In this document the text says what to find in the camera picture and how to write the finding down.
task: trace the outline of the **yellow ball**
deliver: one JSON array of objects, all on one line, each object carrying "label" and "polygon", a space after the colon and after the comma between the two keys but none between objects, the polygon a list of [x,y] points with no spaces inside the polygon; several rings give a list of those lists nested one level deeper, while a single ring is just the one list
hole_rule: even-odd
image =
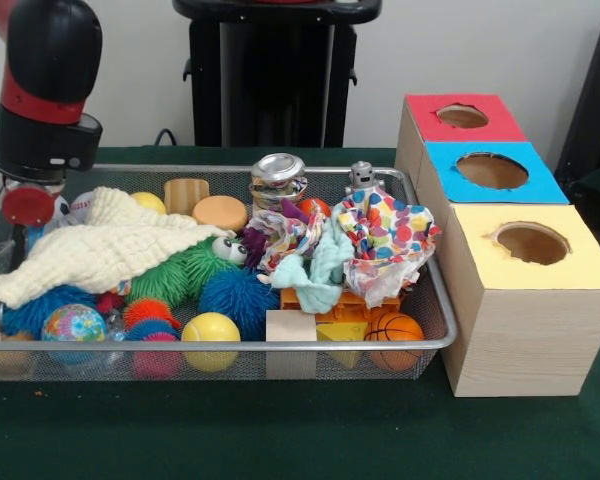
[{"label": "yellow ball", "polygon": [[[239,342],[240,331],[229,317],[203,313],[193,318],[182,331],[183,342]],[[238,352],[186,352],[185,360],[203,372],[220,372],[231,366]]]},{"label": "yellow ball", "polygon": [[145,208],[149,208],[162,214],[167,213],[167,207],[165,207],[164,203],[162,203],[162,200],[160,200],[153,193],[136,192],[131,195],[131,198],[133,198],[136,202],[138,202],[139,205]]}]

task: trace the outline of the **round wooden disk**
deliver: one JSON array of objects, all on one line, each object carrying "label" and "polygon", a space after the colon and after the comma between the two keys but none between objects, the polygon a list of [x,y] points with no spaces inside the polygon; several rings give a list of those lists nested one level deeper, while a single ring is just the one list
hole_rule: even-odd
[{"label": "round wooden disk", "polygon": [[200,200],[191,214],[201,225],[215,225],[223,230],[242,230],[247,224],[247,207],[237,198],[215,195]]}]

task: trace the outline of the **black cable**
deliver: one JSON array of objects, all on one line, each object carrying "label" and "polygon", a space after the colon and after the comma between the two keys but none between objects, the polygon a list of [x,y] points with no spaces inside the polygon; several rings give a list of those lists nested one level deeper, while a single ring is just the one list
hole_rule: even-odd
[{"label": "black cable", "polygon": [[176,140],[175,135],[168,128],[163,128],[162,130],[160,130],[160,133],[156,137],[156,141],[153,142],[153,145],[156,147],[159,146],[160,142],[162,141],[162,137],[164,137],[165,135],[167,135],[169,137],[169,140],[171,140],[171,145],[173,145],[174,147],[178,145],[178,141]]}]

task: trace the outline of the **orange ball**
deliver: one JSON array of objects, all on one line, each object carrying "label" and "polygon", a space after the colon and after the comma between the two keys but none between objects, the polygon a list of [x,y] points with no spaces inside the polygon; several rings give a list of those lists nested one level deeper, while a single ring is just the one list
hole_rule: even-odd
[{"label": "orange ball", "polygon": [[[385,313],[367,327],[364,339],[369,342],[418,342],[424,333],[413,318],[399,312]],[[422,350],[369,352],[371,361],[387,372],[406,372],[422,356]]]},{"label": "orange ball", "polygon": [[320,207],[322,213],[324,213],[327,217],[331,216],[331,209],[329,208],[329,205],[324,203],[319,198],[307,198],[306,200],[303,200],[300,203],[298,203],[297,206],[307,217],[311,216],[312,210],[316,206]]}]

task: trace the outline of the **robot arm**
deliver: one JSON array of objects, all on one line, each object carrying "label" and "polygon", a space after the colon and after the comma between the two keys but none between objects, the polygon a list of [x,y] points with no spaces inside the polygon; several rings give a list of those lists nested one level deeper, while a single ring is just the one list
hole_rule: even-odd
[{"label": "robot arm", "polygon": [[98,73],[100,23],[82,0],[0,0],[0,36],[3,212],[14,224],[43,225],[66,169],[95,160],[102,127],[82,110]]}]

